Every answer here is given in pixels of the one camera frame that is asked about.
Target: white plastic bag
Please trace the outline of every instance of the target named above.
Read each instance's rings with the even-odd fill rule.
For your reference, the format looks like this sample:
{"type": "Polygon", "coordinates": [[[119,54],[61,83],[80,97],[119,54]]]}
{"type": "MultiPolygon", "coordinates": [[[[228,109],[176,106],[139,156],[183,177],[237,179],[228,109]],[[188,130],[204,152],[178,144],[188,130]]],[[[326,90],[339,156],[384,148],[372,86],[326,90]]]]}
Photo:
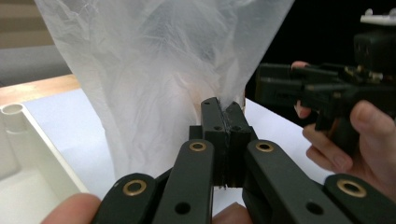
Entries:
{"type": "Polygon", "coordinates": [[[172,167],[203,100],[242,102],[292,3],[35,1],[106,129],[116,177],[172,167]]]}

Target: white surface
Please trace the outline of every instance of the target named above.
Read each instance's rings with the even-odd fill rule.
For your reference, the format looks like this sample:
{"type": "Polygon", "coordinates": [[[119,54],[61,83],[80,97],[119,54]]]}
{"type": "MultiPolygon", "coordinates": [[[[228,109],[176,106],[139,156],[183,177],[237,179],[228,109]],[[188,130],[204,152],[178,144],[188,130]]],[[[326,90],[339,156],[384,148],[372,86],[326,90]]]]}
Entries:
{"type": "MultiPolygon", "coordinates": [[[[70,91],[25,105],[88,190],[103,198],[116,180],[105,131],[83,91],[70,91]]],[[[260,139],[280,145],[309,177],[323,182],[329,173],[305,156],[309,143],[300,127],[249,100],[246,117],[260,139]]],[[[213,214],[233,202],[243,203],[241,189],[216,189],[213,214]]]]}
{"type": "Polygon", "coordinates": [[[0,223],[38,223],[87,189],[23,105],[0,109],[0,223]]]}

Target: black plastic part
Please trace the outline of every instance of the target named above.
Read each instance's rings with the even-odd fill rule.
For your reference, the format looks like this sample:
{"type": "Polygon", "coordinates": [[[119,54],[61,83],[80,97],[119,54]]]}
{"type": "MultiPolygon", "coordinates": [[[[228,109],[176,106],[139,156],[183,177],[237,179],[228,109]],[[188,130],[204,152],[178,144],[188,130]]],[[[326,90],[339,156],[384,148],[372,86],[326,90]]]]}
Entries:
{"type": "Polygon", "coordinates": [[[355,176],[331,175],[323,191],[354,223],[396,223],[396,203],[355,176]]]}
{"type": "Polygon", "coordinates": [[[126,175],[117,181],[103,199],[92,221],[93,224],[148,223],[148,213],[153,210],[152,203],[157,183],[149,175],[126,175]]]}
{"type": "Polygon", "coordinates": [[[203,138],[215,148],[213,181],[215,186],[225,186],[228,136],[219,102],[216,97],[201,102],[203,138]]]}
{"type": "Polygon", "coordinates": [[[183,144],[152,223],[210,223],[213,145],[202,139],[183,144]]]}
{"type": "MultiPolygon", "coordinates": [[[[262,199],[271,204],[270,223],[351,223],[275,143],[250,142],[246,164],[254,179],[260,180],[262,199]]],[[[250,184],[245,185],[248,191],[251,191],[250,184]]],[[[256,214],[260,211],[248,204],[247,210],[252,217],[260,216],[256,214]]]]}
{"type": "Polygon", "coordinates": [[[245,180],[244,157],[247,145],[251,140],[252,129],[237,103],[227,107],[224,117],[230,135],[227,157],[226,183],[229,188],[242,188],[245,180]]]}

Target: white tray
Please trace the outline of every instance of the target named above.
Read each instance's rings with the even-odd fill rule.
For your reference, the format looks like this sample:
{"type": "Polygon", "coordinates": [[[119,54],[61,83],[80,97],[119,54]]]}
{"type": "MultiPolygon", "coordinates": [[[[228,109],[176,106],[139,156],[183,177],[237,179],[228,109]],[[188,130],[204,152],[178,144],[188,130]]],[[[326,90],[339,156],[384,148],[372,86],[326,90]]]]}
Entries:
{"type": "Polygon", "coordinates": [[[23,105],[0,111],[0,223],[39,223],[70,195],[88,192],[23,105]]]}

